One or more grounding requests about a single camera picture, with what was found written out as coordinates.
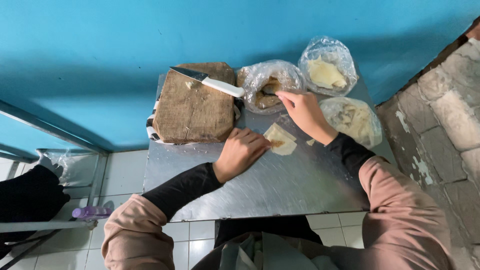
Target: purple bottle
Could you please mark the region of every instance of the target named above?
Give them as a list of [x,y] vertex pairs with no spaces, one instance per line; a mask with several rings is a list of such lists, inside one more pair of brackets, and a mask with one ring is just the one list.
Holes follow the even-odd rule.
[[110,208],[101,206],[87,206],[84,208],[75,208],[72,212],[74,218],[80,218],[84,220],[100,220],[106,219],[112,214]]

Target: blue wall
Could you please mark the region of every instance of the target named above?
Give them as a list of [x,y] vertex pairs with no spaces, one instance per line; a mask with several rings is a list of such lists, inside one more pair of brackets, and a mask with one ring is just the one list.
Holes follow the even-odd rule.
[[[2,0],[0,99],[107,149],[146,148],[169,65],[296,63],[327,35],[350,48],[379,103],[479,15],[479,0]],[[26,147],[0,125],[10,131],[0,142]]]

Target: stainless steel table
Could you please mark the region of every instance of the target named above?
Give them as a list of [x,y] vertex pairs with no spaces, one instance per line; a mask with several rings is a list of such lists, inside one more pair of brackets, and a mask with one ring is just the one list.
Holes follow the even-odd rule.
[[[160,75],[157,97],[164,80],[165,75]],[[373,108],[361,77],[348,96],[364,100]],[[322,144],[307,145],[311,138],[295,125],[287,111],[258,115],[243,109],[236,126],[263,134],[275,122],[297,138],[293,154],[266,152],[246,172],[189,203],[171,221],[348,212],[368,207],[360,195],[358,180]],[[217,160],[222,147],[223,143],[173,146],[150,141],[144,192],[198,164]],[[385,137],[373,151],[395,163]]]

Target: right hand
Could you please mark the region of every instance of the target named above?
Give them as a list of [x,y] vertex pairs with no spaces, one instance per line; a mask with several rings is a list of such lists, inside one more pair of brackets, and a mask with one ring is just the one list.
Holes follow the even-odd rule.
[[267,149],[270,141],[262,134],[250,130],[234,128],[228,136],[222,153],[213,163],[215,176],[220,183],[234,178],[252,165]]
[[295,124],[310,137],[324,145],[336,138],[338,131],[328,124],[313,93],[277,91],[275,94],[283,102]]

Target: plastic bag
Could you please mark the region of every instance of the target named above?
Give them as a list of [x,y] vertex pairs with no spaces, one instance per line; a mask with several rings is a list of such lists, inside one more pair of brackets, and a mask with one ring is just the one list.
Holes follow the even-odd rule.
[[319,102],[327,122],[368,149],[382,142],[382,126],[367,103],[353,98],[328,98]]
[[[343,87],[333,86],[332,89],[320,87],[315,84],[310,76],[309,61],[321,60],[333,64],[343,75],[346,85]],[[305,77],[307,87],[318,94],[325,94],[334,97],[346,96],[357,84],[357,71],[348,48],[340,41],[326,36],[314,37],[310,40],[307,48],[303,51],[298,66]]]
[[305,78],[294,64],[283,60],[269,60],[242,67],[237,72],[237,86],[245,89],[243,103],[247,110],[258,114],[272,114],[285,110],[277,91],[306,93]]

